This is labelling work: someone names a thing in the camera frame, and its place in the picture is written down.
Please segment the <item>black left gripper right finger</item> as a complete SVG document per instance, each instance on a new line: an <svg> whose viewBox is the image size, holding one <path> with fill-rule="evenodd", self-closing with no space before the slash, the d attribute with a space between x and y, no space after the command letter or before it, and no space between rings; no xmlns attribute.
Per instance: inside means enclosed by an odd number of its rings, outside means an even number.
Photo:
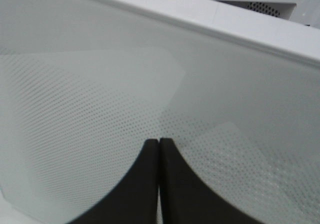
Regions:
<svg viewBox="0 0 320 224"><path fill-rule="evenodd" d="M161 138L159 191L165 224L251 224L252 217L212 191L182 157L173 139Z"/></svg>

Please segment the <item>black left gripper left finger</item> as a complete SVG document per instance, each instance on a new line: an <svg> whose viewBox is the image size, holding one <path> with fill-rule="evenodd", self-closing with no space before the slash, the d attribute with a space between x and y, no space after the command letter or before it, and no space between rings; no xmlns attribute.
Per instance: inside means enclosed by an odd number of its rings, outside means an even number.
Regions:
<svg viewBox="0 0 320 224"><path fill-rule="evenodd" d="M157 222L160 145L147 139L120 182L71 224L155 224Z"/></svg>

